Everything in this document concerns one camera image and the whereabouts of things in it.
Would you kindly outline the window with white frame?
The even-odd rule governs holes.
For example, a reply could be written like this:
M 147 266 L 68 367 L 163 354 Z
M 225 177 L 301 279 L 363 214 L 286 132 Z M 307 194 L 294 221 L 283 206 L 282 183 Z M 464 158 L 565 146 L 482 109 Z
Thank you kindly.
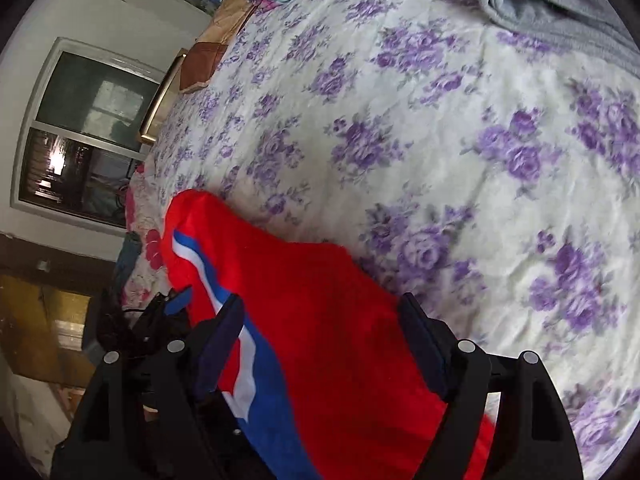
M 12 207 L 72 226 L 120 234 L 139 130 L 163 74 L 134 58 L 58 38 L 26 106 Z

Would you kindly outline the folded grey pants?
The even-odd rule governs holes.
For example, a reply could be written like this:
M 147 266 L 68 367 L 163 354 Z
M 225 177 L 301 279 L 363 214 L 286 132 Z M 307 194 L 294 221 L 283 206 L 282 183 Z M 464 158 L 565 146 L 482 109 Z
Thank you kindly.
M 620 66 L 637 76 L 639 48 L 608 0 L 478 0 L 496 24 Z

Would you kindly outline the wooden bedside furniture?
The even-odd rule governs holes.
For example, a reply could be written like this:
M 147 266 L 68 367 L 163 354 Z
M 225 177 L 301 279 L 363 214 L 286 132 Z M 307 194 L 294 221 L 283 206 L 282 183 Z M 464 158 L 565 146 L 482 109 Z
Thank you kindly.
M 185 58 L 186 49 L 181 49 L 158 86 L 138 132 L 142 144 L 153 145 L 157 141 L 160 129 L 179 96 L 181 66 Z

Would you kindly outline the purple floral bed sheet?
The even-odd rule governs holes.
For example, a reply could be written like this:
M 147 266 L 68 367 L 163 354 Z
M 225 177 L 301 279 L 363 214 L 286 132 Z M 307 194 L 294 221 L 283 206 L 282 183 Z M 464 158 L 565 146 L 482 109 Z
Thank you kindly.
M 179 96 L 127 198 L 122 294 L 169 285 L 170 200 L 202 188 L 289 240 L 346 247 L 460 336 L 533 349 L 584 474 L 639 422 L 639 83 L 492 24 L 477 0 L 294 0 Z

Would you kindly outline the brown orange pillow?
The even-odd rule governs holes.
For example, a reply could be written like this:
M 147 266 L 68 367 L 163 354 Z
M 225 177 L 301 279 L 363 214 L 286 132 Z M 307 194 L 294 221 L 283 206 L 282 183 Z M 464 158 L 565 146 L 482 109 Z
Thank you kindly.
M 180 70 L 180 92 L 193 93 L 208 86 L 236 34 L 256 6 L 250 0 L 224 0 L 204 32 L 186 54 Z

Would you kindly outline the red pants with striped waistband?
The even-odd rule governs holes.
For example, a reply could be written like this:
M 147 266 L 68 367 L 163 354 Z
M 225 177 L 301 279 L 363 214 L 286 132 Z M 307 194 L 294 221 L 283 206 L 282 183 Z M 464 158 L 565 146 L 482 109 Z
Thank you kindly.
M 242 299 L 219 387 L 276 477 L 416 474 L 445 405 L 413 359 L 397 298 L 343 247 L 280 240 L 187 190 L 170 202 L 160 248 L 172 288 L 192 294 L 192 324 Z

